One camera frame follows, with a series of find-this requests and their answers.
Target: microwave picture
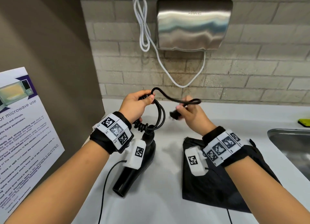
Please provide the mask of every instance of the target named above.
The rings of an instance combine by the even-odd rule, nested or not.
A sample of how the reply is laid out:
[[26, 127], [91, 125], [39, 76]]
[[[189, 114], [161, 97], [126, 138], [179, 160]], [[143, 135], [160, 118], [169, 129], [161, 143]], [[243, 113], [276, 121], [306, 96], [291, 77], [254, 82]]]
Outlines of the microwave picture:
[[33, 94], [29, 82], [22, 80], [0, 88], [0, 110]]

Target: white countertop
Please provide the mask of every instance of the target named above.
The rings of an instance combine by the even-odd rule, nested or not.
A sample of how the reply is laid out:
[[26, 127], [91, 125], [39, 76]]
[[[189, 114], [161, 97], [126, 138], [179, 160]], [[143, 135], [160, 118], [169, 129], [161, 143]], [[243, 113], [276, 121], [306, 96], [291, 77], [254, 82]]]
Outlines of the white countertop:
[[[119, 109], [122, 101], [104, 99], [106, 113]], [[176, 103], [160, 102], [166, 114]], [[224, 128], [229, 128], [242, 139], [252, 139], [261, 151], [266, 163], [296, 199], [310, 210], [310, 181], [274, 146], [267, 136], [273, 128], [300, 128], [299, 118], [310, 118], [310, 107], [267, 106], [249, 104], [202, 103], [209, 118]], [[142, 116], [144, 123], [155, 123], [157, 109], [147, 107]], [[136, 138], [142, 133], [132, 129]], [[122, 164], [109, 175], [104, 195], [103, 213], [100, 223], [120, 224], [229, 224], [226, 209], [212, 207], [182, 199], [181, 166], [182, 144], [185, 137], [201, 139], [191, 131], [184, 121], [169, 118], [155, 131], [156, 154], [152, 164], [138, 177], [125, 198], [112, 191]], [[103, 184], [110, 168], [124, 158], [124, 154], [113, 153], [96, 180], [81, 210], [72, 224], [98, 223]], [[258, 223], [252, 214], [230, 210], [233, 224]]]

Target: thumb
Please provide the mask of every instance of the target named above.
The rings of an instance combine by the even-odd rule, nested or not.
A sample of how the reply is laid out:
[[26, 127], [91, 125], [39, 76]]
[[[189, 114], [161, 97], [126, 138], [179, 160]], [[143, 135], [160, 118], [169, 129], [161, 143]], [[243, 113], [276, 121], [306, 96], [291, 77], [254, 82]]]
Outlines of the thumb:
[[177, 105], [176, 110], [178, 113], [180, 113], [184, 119], [189, 119], [192, 116], [192, 113], [190, 113], [184, 106]]
[[142, 101], [145, 104], [145, 106], [148, 106], [148, 105], [152, 104], [152, 102], [154, 101], [154, 95], [151, 94], [150, 96], [148, 96], [147, 98], [143, 99]]

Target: gray wall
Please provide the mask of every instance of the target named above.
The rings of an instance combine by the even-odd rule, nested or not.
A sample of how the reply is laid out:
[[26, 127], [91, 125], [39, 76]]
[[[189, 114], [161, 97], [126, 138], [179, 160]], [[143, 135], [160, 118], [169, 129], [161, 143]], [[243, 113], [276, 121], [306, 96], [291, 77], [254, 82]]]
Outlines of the gray wall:
[[68, 160], [104, 115], [80, 0], [0, 0], [0, 71], [24, 66]]
[[[167, 94], [206, 101], [310, 104], [310, 0], [233, 0], [224, 43], [208, 52], [205, 71], [180, 89], [142, 53], [132, 1], [81, 0], [103, 98], [161, 86]], [[155, 3], [149, 0], [154, 35]], [[197, 73], [202, 53], [161, 52], [177, 83]]]

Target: brick wall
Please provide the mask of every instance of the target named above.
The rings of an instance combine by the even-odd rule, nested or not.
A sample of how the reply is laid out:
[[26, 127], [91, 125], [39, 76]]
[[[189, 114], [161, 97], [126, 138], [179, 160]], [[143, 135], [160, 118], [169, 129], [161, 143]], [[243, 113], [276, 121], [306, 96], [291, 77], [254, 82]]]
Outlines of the brick wall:
[[[103, 98], [160, 86], [172, 97], [205, 101], [310, 104], [310, 0], [233, 0], [221, 47], [207, 53], [188, 88], [173, 86], [151, 47], [143, 53], [131, 1], [81, 0]], [[148, 0], [154, 36], [156, 0]], [[187, 84], [202, 52], [160, 51], [174, 80]]]

